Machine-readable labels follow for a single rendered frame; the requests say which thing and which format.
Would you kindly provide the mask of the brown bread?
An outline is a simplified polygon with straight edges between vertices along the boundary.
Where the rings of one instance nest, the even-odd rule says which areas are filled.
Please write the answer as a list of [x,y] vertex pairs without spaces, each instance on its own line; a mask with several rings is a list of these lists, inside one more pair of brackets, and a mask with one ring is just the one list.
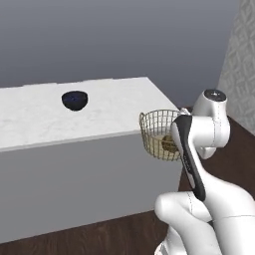
[[161,146],[164,150],[167,150],[169,152],[172,152],[172,153],[177,152],[177,147],[170,134],[167,134],[162,138]]

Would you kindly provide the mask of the white dining counter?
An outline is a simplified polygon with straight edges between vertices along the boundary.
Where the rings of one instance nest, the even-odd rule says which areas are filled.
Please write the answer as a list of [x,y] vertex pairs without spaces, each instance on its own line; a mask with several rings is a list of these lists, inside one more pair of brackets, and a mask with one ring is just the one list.
[[0,244],[151,210],[181,165],[145,151],[138,117],[173,107],[147,78],[0,89]]

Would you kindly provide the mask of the dark blue bowl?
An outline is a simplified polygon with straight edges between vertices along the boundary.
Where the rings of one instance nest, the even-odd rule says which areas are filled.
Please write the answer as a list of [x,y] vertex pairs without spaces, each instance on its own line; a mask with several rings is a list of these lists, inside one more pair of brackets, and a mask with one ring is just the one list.
[[63,105],[73,112],[82,110],[88,101],[88,94],[82,91],[69,91],[62,95]]

